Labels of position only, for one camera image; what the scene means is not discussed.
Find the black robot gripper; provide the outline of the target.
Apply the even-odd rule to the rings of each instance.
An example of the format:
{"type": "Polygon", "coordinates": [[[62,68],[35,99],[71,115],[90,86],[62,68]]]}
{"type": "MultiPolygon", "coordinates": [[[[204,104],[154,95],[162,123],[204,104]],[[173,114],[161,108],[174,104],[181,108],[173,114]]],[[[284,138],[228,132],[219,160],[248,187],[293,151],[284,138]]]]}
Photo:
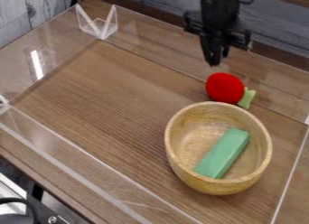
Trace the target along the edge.
{"type": "Polygon", "coordinates": [[[185,30],[200,35],[204,58],[217,66],[229,56],[231,45],[249,50],[252,31],[240,20],[241,5],[253,0],[200,0],[201,10],[184,14],[185,30]]]}

